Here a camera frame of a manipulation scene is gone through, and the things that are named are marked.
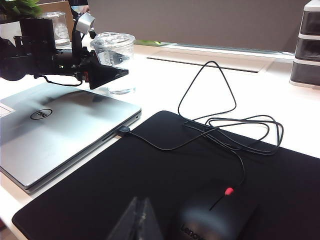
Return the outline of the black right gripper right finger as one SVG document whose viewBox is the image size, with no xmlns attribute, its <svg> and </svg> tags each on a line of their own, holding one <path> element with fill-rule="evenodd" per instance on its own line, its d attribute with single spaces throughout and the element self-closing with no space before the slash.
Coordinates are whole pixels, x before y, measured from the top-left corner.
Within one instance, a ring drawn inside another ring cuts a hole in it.
<svg viewBox="0 0 320 240">
<path fill-rule="evenodd" d="M 162 240 L 163 235 L 149 198 L 138 204 L 136 219 L 137 240 Z"/>
</svg>

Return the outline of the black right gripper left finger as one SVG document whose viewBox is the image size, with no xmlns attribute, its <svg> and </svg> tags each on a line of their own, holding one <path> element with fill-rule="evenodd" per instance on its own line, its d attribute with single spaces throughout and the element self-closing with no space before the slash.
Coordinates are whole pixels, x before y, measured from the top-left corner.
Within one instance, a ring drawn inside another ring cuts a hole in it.
<svg viewBox="0 0 320 240">
<path fill-rule="evenodd" d="M 134 240 L 136 238 L 140 201 L 135 196 L 109 233 L 108 240 Z"/>
</svg>

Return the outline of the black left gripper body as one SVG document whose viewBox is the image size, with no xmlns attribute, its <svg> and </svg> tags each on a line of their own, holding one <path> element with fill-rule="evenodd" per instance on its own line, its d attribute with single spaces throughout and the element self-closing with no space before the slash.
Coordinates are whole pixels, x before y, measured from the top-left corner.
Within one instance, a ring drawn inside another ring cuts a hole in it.
<svg viewBox="0 0 320 240">
<path fill-rule="evenodd" d="M 75 77 L 79 81 L 99 83 L 96 53 L 82 48 L 79 53 L 71 49 L 57 49 L 52 55 L 52 74 Z"/>
</svg>

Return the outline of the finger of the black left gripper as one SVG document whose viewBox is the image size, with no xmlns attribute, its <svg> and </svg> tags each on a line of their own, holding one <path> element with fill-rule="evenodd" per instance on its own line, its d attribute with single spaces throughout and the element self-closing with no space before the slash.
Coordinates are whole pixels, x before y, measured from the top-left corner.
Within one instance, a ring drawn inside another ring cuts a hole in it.
<svg viewBox="0 0 320 240">
<path fill-rule="evenodd" d="M 128 69 L 100 64 L 96 53 L 94 51 L 90 52 L 88 82 L 91 90 L 101 87 L 102 85 L 124 77 L 128 74 Z"/>
</svg>

